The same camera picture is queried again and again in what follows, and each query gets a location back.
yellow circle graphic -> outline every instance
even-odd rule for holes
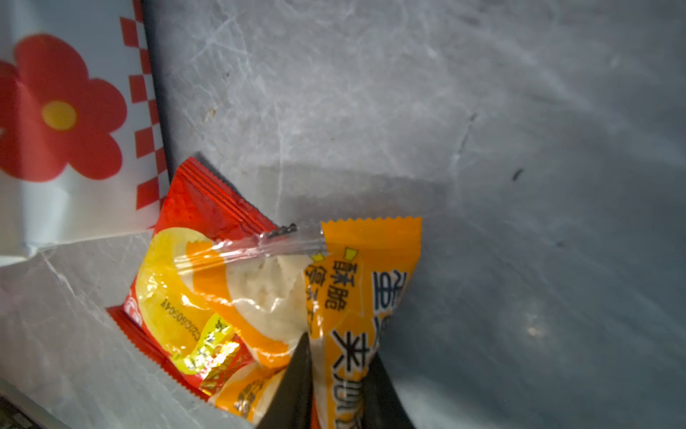
[[[57,131],[70,130],[76,124],[76,110],[71,104],[59,100],[51,101],[43,106],[43,120]]]

red checkered pattern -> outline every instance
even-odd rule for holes
[[[152,87],[152,68],[150,67],[150,53],[147,50],[145,28],[143,26],[143,8],[141,0],[133,1],[132,19],[121,17],[121,37],[125,46],[138,49],[141,59],[141,72],[129,76],[130,99],[133,104],[147,103],[150,114],[150,126],[135,132],[136,158],[146,161],[149,157],[157,167],[157,176],[138,185],[136,210],[159,202],[160,208],[169,191],[169,174],[167,173],[167,159],[162,146],[160,133],[160,118],[157,113],[157,100]]]

white paper bag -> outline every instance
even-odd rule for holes
[[[0,3],[0,265],[149,228],[168,189],[140,1]]]

snack wrapper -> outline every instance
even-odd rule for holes
[[[305,271],[319,424],[358,428],[362,379],[421,253],[420,218],[322,224],[328,254]]]
[[[127,337],[207,400],[254,362],[235,328],[193,294],[174,258],[188,242],[240,240],[276,225],[194,159],[177,170],[141,268],[123,305],[108,311]]]
[[[420,252],[415,218],[278,230],[189,159],[110,314],[172,377],[255,424],[307,332],[312,426],[356,428],[362,379]]]

red snack wrapper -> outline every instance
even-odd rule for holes
[[[255,360],[233,326],[186,288],[174,252],[189,242],[240,240],[277,227],[195,158],[171,183],[137,278],[124,304],[108,312],[143,354],[207,400]]]

